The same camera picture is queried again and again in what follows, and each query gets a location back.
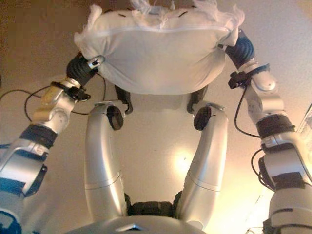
black rubber part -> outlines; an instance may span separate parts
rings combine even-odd
[[[284,115],[271,115],[257,123],[257,130],[261,139],[283,132],[294,132],[294,125]]]
[[[40,172],[38,173],[34,183],[31,185],[30,189],[27,191],[27,193],[25,194],[25,197],[34,195],[40,188],[41,183],[44,179],[45,174],[48,171],[48,167],[46,165],[42,165]]]
[[[116,131],[122,128],[123,126],[123,117],[120,110],[115,106],[109,106],[107,108],[107,117],[109,123],[111,124],[112,128]]]
[[[118,99],[121,100],[123,104],[128,105],[128,109],[125,111],[125,113],[127,115],[131,114],[133,111],[133,106],[131,103],[131,94],[128,91],[125,91],[122,88],[118,87],[117,85],[115,85],[115,91],[117,93]]]
[[[78,53],[66,68],[67,77],[76,80],[81,86],[84,86],[97,72],[98,69],[91,69],[88,66],[88,60],[82,53]]]
[[[130,197],[126,193],[124,193],[124,195],[125,195],[125,201],[127,204],[127,213],[129,213],[129,210],[131,208],[131,200],[130,200]]]
[[[156,215],[173,217],[172,204],[169,201],[137,202],[130,208],[129,215]]]
[[[194,118],[194,127],[196,130],[203,131],[211,117],[211,108],[204,106],[199,109]]]
[[[20,138],[34,141],[50,149],[53,146],[57,134],[51,129],[41,125],[29,125],[20,135]]]
[[[263,233],[264,234],[278,233],[275,231],[275,227],[272,227],[271,219],[267,219],[263,222]]]
[[[287,189],[287,188],[305,188],[305,183],[302,179],[300,172],[290,172],[272,177],[276,183],[275,189]]]
[[[225,53],[238,69],[254,57],[254,46],[243,30],[240,29],[236,45],[228,46]]]
[[[182,191],[178,192],[178,193],[175,195],[175,199],[174,199],[174,202],[173,202],[173,204],[172,204],[172,213],[173,213],[174,215],[175,215],[175,213],[176,213],[177,204],[179,203],[181,196],[182,196]]]
[[[208,90],[208,85],[205,86],[204,88],[197,90],[195,92],[191,93],[191,98],[189,103],[187,104],[186,110],[188,113],[193,114],[193,105],[199,103],[202,101],[207,93]]]

metal bracket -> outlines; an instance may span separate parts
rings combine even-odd
[[[86,89],[82,87],[77,88],[73,86],[73,87],[68,88],[63,84],[59,82],[54,82],[54,81],[51,83],[51,85],[64,90],[64,92],[67,93],[75,101],[87,101],[91,97],[89,94],[86,94],[84,92],[86,91]]]

floor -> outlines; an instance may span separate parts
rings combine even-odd
[[[175,2],[176,7],[192,5],[186,0]],[[78,52],[73,34],[82,30],[91,3],[103,9],[130,6],[123,0],[2,0],[1,93],[17,88],[35,91],[63,78],[68,61]],[[289,118],[298,126],[312,98],[312,1],[218,1],[221,10],[229,10],[235,3],[246,14],[242,29],[254,44],[257,60],[270,63]],[[162,0],[157,4],[169,6],[170,2]],[[205,230],[210,234],[244,234],[248,228],[258,227],[267,218],[271,196],[257,182],[250,167],[259,140],[234,128],[235,109],[242,93],[227,85],[234,70],[227,59],[224,71],[205,96],[206,100],[225,106],[229,118],[222,191]],[[115,99],[113,85],[106,84],[106,99]],[[91,80],[86,88],[92,99],[77,104],[76,111],[88,112],[94,102],[101,100],[104,86],[100,77]],[[23,113],[25,98],[26,94],[16,92],[1,100],[1,144],[18,138],[28,126]],[[132,202],[172,202],[183,188],[200,137],[193,128],[192,115],[186,112],[188,98],[132,94],[135,110],[116,132],[125,192]],[[38,104],[37,99],[32,99],[28,111],[33,113]],[[91,222],[83,186],[86,121],[86,116],[72,115],[69,127],[57,138],[45,161],[49,171],[40,191],[25,200],[24,230],[63,233]],[[238,124],[247,132],[256,132],[245,105]]]

humanoid robot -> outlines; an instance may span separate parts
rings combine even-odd
[[[220,45],[239,73],[231,74],[231,89],[244,89],[248,113],[257,126],[265,155],[259,160],[259,181],[275,193],[265,234],[312,233],[312,175],[308,151],[287,118],[269,66],[254,59],[254,48],[243,31],[235,46]],[[0,160],[2,233],[21,233],[23,198],[38,191],[47,172],[49,149],[67,126],[78,101],[89,98],[84,85],[98,72],[103,56],[87,60],[78,54],[67,66],[67,77],[52,82],[32,123]],[[85,191],[94,224],[69,233],[204,233],[220,191],[227,142],[224,109],[202,100],[205,90],[192,94],[187,110],[194,115],[200,142],[173,204],[131,204],[124,193],[120,164],[111,147],[114,131],[131,113],[130,94],[116,88],[119,100],[99,102],[90,112],[86,136]]]

silver casing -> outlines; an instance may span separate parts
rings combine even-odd
[[[249,117],[254,124],[270,115],[287,115],[284,102],[278,95],[276,79],[268,71],[252,76],[245,99],[248,104]]]
[[[228,119],[222,107],[201,101],[195,113],[204,106],[212,110],[201,133],[196,154],[186,175],[175,217],[203,230],[210,220],[221,189],[224,172]]]
[[[80,84],[71,78],[65,78],[61,84],[67,88],[80,88]],[[41,106],[35,111],[32,124],[45,126],[59,134],[68,126],[75,103],[63,89],[51,86],[42,96]]]
[[[282,227],[281,234],[312,234],[312,186],[277,190],[269,217],[273,227]]]
[[[264,155],[264,163],[270,177],[283,173],[300,172],[303,180],[312,184],[312,162],[309,152],[297,132],[284,132],[268,136],[261,141],[267,148],[291,144],[294,148]]]
[[[33,160],[16,154],[18,150],[34,153],[38,159]],[[22,192],[26,194],[42,168],[42,155],[48,152],[49,150],[40,144],[25,139],[17,139],[0,158],[0,178],[25,183]]]
[[[93,223],[67,234],[205,234],[174,218],[161,216],[127,216]]]
[[[119,107],[121,101],[96,104],[88,117],[85,156],[85,193],[94,221],[127,215],[121,167],[114,151],[113,128],[107,118],[107,108]]]

